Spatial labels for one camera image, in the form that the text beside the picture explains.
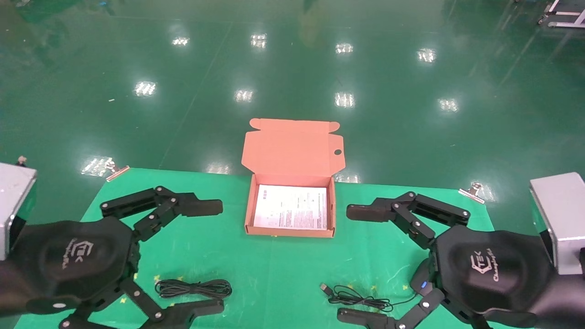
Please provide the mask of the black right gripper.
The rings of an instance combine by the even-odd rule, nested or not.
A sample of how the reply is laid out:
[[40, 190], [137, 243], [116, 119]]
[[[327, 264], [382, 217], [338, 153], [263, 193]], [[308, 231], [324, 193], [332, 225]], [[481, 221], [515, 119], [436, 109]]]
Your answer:
[[[339, 308], [337, 319], [366, 329], [415, 329], [439, 305], [474, 329], [488, 322], [533, 328], [533, 310], [556, 270], [539, 237], [466, 227], [470, 212], [413, 191], [397, 198], [349, 204], [353, 221], [391, 222], [422, 249], [430, 249], [433, 289], [400, 319]], [[451, 227], [439, 237], [420, 220]]]

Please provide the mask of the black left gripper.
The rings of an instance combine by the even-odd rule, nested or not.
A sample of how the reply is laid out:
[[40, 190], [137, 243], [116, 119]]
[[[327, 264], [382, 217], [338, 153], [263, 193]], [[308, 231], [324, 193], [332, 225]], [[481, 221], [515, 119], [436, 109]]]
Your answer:
[[[148, 241], [181, 215], [219, 215], [221, 200], [200, 200], [194, 192], [157, 186], [103, 202], [100, 208], [104, 218], [99, 221], [24, 226], [9, 254], [11, 316], [75, 309], [61, 321], [61, 329], [106, 329], [89, 317], [111, 294], [126, 294], [148, 317], [142, 329], [188, 329], [197, 317], [224, 311], [221, 300], [163, 309], [133, 279], [126, 279], [137, 268], [137, 241]], [[119, 221], [144, 211], [149, 214], [133, 231]]]

